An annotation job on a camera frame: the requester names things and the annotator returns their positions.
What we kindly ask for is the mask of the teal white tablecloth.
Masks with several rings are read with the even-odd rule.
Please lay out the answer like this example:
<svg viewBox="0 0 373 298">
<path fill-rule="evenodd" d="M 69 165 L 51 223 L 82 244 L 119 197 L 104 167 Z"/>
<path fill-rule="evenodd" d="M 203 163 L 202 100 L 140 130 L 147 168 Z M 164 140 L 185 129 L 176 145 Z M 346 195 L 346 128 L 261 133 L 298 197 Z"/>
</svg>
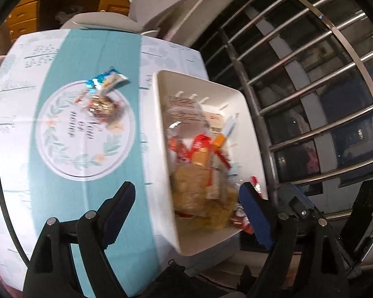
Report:
<svg viewBox="0 0 373 298">
<path fill-rule="evenodd" d="M 128 78 L 110 93 L 121 111 L 112 124 L 77 101 L 86 81 L 108 69 Z M 137 34 L 50 30 L 16 40 L 0 67 L 0 176 L 26 255 L 50 217 L 80 218 L 130 181 L 136 201 L 106 254 L 128 295 L 159 274 L 143 170 L 149 142 L 139 119 L 162 69 L 207 77 L 196 50 Z"/>
</svg>

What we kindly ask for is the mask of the large clear noodle snack bag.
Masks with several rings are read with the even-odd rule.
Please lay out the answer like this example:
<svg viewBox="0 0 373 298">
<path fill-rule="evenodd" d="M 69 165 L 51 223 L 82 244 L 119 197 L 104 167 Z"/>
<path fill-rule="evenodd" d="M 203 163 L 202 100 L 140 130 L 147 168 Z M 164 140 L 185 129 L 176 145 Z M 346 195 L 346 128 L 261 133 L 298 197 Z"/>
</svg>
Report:
<svg viewBox="0 0 373 298">
<path fill-rule="evenodd" d="M 194 229 L 219 230 L 228 226 L 238 191 L 223 178 L 211 184 L 211 169 L 183 163 L 170 176 L 174 212 L 192 219 Z"/>
</svg>

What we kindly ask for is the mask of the grey orange oat bar packet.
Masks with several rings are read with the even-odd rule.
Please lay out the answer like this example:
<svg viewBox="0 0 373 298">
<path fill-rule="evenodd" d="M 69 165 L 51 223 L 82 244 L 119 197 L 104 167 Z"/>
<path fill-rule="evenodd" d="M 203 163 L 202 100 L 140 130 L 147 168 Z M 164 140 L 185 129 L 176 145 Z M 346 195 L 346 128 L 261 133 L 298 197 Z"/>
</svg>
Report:
<svg viewBox="0 0 373 298">
<path fill-rule="evenodd" d="M 212 142 L 213 150 L 221 152 L 226 159 L 229 158 L 229 151 L 226 142 L 236 126 L 238 116 L 239 113 L 229 116 Z"/>
</svg>

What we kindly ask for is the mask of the blue snack packet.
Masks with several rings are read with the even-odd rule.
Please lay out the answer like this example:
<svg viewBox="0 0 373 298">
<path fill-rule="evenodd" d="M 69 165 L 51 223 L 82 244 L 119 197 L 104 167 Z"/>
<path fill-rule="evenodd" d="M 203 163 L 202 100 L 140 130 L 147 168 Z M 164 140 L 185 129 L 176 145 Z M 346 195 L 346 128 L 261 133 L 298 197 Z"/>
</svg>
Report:
<svg viewBox="0 0 373 298">
<path fill-rule="evenodd" d="M 87 91 L 90 94 L 105 95 L 114 89 L 118 84 L 127 82 L 129 78 L 117 71 L 109 69 L 85 82 Z"/>
</svg>

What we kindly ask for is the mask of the metal window grille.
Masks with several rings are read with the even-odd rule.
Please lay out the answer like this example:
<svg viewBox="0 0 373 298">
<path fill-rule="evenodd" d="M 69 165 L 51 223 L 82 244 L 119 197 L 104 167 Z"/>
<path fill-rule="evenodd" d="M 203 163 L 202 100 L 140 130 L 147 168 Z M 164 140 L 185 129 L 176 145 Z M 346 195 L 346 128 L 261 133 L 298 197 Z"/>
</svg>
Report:
<svg viewBox="0 0 373 298">
<path fill-rule="evenodd" d="M 195 41 L 251 109 L 267 185 L 332 219 L 373 178 L 373 15 L 360 0 L 230 0 Z"/>
</svg>

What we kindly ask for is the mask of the red white cracker packet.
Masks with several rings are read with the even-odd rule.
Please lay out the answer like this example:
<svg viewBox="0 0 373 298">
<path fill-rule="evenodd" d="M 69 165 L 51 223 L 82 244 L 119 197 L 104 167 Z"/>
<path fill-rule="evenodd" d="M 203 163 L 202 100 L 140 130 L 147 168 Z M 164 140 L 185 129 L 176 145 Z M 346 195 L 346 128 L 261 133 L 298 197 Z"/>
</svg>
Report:
<svg viewBox="0 0 373 298">
<path fill-rule="evenodd" d="M 212 140 L 205 134 L 196 135 L 192 141 L 190 148 L 187 148 L 182 140 L 175 137 L 170 137 L 168 142 L 168 150 L 175 154 L 177 162 L 193 163 L 208 167 L 211 163 L 211 157 L 217 157 L 228 169 L 230 169 L 229 161 L 222 155 L 221 152 L 213 150 Z"/>
</svg>

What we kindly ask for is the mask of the white plastic storage bin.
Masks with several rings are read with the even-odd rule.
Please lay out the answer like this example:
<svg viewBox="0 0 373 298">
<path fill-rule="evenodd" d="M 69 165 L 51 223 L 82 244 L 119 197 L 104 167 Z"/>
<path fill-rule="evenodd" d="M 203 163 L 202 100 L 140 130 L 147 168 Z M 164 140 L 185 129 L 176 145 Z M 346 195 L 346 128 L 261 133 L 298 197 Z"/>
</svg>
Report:
<svg viewBox="0 0 373 298">
<path fill-rule="evenodd" d="M 153 221 L 183 256 L 236 235 L 244 182 L 267 197 L 258 141 L 243 94 L 174 71 L 153 75 Z"/>
</svg>

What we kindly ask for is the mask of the wooden desk with drawers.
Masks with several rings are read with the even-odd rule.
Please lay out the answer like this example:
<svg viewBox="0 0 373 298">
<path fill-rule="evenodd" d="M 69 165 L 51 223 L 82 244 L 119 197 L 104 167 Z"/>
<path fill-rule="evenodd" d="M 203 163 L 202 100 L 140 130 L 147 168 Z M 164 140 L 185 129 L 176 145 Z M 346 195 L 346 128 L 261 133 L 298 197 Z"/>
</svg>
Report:
<svg viewBox="0 0 373 298">
<path fill-rule="evenodd" d="M 4 28 L 14 43 L 24 34 L 59 29 L 81 12 L 109 11 L 127 15 L 129 9 L 129 0 L 21 0 L 7 16 Z"/>
</svg>

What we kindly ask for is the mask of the small nut snack packet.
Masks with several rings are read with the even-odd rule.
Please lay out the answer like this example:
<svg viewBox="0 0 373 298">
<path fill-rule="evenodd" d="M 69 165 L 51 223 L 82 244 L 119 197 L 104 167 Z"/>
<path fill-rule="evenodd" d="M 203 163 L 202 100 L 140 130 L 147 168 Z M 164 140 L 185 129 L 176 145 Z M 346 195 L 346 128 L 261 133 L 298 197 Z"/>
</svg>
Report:
<svg viewBox="0 0 373 298">
<path fill-rule="evenodd" d="M 74 103 L 87 116 L 98 123 L 111 123 L 122 116 L 123 108 L 121 102 L 114 101 L 108 95 L 91 94 L 83 92 Z"/>
</svg>

